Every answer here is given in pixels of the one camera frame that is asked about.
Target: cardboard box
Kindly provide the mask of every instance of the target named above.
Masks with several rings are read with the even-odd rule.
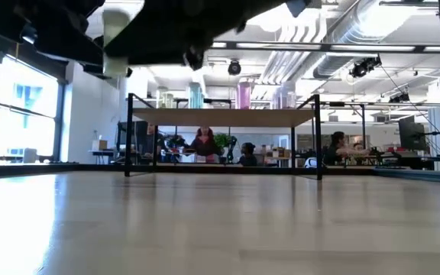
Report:
[[[105,150],[108,149],[108,142],[104,140],[94,140],[92,141],[91,150]]]

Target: seated person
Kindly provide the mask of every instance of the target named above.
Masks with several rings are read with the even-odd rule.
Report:
[[[155,125],[149,123],[147,126],[147,136],[143,142],[144,147],[141,153],[142,157],[147,159],[152,159],[152,154],[154,153],[154,127]],[[161,150],[167,150],[167,148],[164,143],[164,136],[157,133],[157,156],[160,156]]]
[[[331,139],[330,147],[328,147],[324,156],[325,165],[335,165],[337,162],[342,162],[342,158],[348,155],[367,156],[370,153],[368,150],[347,148],[344,132],[336,131],[332,134]]]
[[[364,146],[363,146],[363,144],[360,144],[360,143],[358,143],[358,142],[355,143],[355,144],[353,144],[352,147],[353,147],[356,151],[359,151],[359,152],[361,152],[361,151],[364,150]],[[357,165],[363,165],[363,162],[364,162],[364,158],[363,158],[363,157],[355,157],[355,160],[356,160]]]
[[[242,164],[243,167],[256,167],[257,166],[257,158],[254,156],[254,148],[256,146],[251,142],[246,142],[242,144],[242,154],[243,156],[239,160],[239,163]]]
[[[223,155],[224,150],[220,148],[215,143],[213,137],[213,131],[208,126],[203,126],[196,132],[195,140],[192,141],[191,145],[186,145],[184,147],[187,151],[194,151],[197,156],[202,156],[206,158],[207,163],[214,163],[214,155]]]

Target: chair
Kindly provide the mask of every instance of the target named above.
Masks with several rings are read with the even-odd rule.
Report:
[[[259,167],[263,167],[264,166],[264,155],[263,154],[254,154],[254,156],[256,157],[257,165]]]

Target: pink cylinder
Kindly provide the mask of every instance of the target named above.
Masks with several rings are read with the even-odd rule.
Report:
[[[235,108],[249,109],[251,108],[251,90],[250,82],[240,82],[235,94]]]

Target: white wall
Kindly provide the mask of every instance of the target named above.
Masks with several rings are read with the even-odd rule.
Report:
[[[84,73],[77,63],[68,66],[67,80],[61,160],[95,163],[89,152],[94,132],[113,147],[125,96],[106,81]]]

